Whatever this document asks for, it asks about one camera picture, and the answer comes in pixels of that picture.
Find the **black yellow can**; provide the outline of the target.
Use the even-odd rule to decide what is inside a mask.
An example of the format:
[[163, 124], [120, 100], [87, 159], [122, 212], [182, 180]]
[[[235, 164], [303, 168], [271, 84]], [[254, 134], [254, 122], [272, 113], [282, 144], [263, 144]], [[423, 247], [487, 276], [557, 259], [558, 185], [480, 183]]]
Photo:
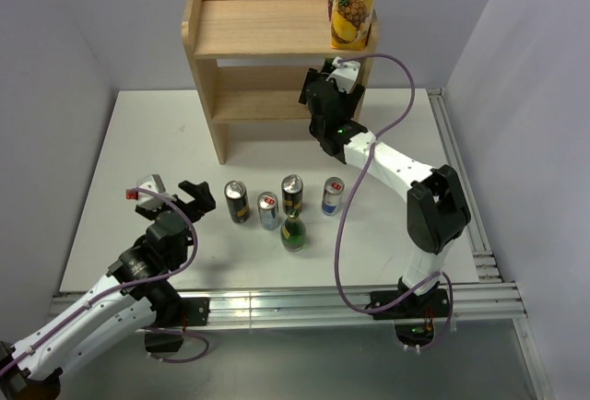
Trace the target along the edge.
[[227, 182], [224, 186], [224, 196], [231, 220], [235, 223], [246, 222], [250, 217], [250, 206], [245, 184], [240, 181]]
[[291, 209], [301, 211], [303, 204], [303, 180], [297, 174], [286, 176], [281, 182], [282, 206], [286, 214]]

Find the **blue silver can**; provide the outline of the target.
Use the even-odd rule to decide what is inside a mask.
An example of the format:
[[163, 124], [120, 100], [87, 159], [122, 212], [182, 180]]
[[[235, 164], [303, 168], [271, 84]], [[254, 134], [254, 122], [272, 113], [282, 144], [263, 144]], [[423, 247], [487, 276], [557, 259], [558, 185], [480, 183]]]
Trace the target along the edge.
[[345, 183], [336, 176], [329, 177], [325, 181], [321, 208], [326, 215], [333, 216], [337, 213], [344, 190]]
[[277, 196], [272, 192], [260, 193], [257, 199], [257, 208], [263, 229], [276, 229], [279, 224]]

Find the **green yellow-label glass bottle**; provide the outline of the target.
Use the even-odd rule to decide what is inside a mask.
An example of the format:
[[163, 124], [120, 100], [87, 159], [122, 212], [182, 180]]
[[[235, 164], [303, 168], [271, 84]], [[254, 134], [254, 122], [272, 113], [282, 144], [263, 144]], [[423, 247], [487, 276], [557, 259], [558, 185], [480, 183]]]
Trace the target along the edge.
[[297, 252], [305, 245], [307, 231], [297, 209], [288, 211], [287, 218], [281, 226], [280, 235], [282, 244], [287, 251]]

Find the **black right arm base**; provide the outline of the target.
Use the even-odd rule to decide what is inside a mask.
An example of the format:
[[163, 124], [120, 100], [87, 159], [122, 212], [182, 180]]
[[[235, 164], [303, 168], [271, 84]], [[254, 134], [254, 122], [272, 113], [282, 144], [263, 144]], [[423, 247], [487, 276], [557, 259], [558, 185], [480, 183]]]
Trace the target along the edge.
[[[402, 292], [398, 289], [372, 291], [370, 303], [365, 306], [365, 309], [381, 308], [401, 294]], [[435, 286], [424, 295], [412, 294], [393, 308], [375, 313], [372, 317], [374, 320], [426, 320], [446, 317], [449, 311], [450, 303], [446, 289]]]

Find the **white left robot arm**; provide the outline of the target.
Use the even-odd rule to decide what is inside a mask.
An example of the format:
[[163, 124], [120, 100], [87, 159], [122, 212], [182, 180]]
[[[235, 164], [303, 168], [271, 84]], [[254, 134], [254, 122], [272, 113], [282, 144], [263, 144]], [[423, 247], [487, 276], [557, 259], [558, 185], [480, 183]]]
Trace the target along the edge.
[[136, 213], [149, 220], [145, 233], [119, 255], [76, 302], [37, 332], [1, 345], [1, 390], [8, 398], [27, 391], [54, 395], [60, 381], [132, 333], [143, 330], [148, 355], [170, 363], [190, 337], [186, 305], [172, 286], [195, 259], [195, 223], [216, 207], [207, 182], [183, 181], [184, 202], [167, 194], [158, 175], [126, 191]]

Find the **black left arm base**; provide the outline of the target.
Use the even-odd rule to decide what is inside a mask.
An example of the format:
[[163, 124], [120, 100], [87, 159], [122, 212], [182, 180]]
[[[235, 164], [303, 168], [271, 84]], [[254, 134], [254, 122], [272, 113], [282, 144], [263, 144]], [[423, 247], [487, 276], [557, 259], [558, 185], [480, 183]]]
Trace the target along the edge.
[[[207, 325], [210, 313], [210, 298], [182, 298], [157, 311], [156, 320], [145, 329], [144, 346], [154, 359], [168, 363], [183, 363], [200, 359], [209, 350], [208, 340], [189, 330], [189, 327]], [[190, 339], [200, 341], [204, 347], [193, 358], [174, 358]]]

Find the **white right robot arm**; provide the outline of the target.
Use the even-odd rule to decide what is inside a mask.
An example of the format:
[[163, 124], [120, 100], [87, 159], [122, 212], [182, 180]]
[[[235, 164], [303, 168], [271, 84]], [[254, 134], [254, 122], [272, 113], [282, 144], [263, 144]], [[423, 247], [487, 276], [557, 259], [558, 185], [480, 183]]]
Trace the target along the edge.
[[355, 67], [331, 62], [308, 70], [299, 102], [307, 106], [310, 134], [328, 156], [360, 169], [396, 192], [406, 204], [407, 235], [414, 248], [400, 278], [399, 306], [417, 317], [431, 305], [444, 261], [471, 221], [465, 192], [454, 168], [434, 168], [379, 141], [354, 121], [364, 87]]

